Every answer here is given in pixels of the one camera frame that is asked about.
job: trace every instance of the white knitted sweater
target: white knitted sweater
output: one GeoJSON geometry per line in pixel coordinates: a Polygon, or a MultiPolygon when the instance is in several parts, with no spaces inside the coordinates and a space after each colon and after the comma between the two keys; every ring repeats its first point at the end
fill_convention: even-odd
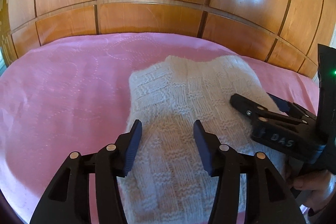
{"type": "MultiPolygon", "coordinates": [[[[193,123],[200,119],[207,132],[237,152],[264,151],[283,173],[283,154],[250,139],[251,125],[233,107],[231,95],[239,93],[270,111],[279,112],[260,82],[238,56],[210,62],[169,56],[134,72],[130,79],[131,111],[127,132],[135,119],[143,133],[133,169],[118,178],[130,224],[207,221],[218,178],[204,171],[193,138],[193,123]]],[[[239,211],[245,209],[245,176],[241,177],[239,211]]]]}

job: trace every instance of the bed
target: bed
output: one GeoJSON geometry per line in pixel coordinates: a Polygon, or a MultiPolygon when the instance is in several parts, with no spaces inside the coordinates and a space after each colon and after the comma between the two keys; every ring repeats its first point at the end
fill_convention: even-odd
{"type": "MultiPolygon", "coordinates": [[[[207,40],[176,34],[67,37],[29,51],[4,72],[0,188],[24,221],[29,223],[39,198],[70,152],[94,153],[125,132],[129,76],[169,55],[209,61],[237,54],[207,40]]],[[[267,92],[316,113],[319,88],[311,79],[241,58],[267,92]]],[[[90,198],[92,223],[97,224],[94,204],[90,198]]]]}

